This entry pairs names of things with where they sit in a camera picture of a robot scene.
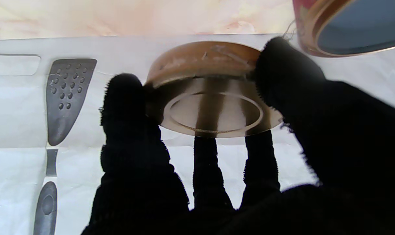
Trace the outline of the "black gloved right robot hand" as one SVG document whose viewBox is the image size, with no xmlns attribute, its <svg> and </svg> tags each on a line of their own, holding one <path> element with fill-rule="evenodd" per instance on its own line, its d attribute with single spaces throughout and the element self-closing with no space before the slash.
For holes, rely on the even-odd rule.
<svg viewBox="0 0 395 235">
<path fill-rule="evenodd" d="M 108 83 L 101 109 L 104 175 L 83 235 L 395 235 L 395 108 L 320 67 L 281 36 L 254 70 L 319 179 L 280 191 L 270 131 L 246 137 L 241 206 L 224 188 L 212 138 L 194 141 L 194 208 L 170 164 L 161 131 L 145 115 L 131 73 Z"/>
</svg>

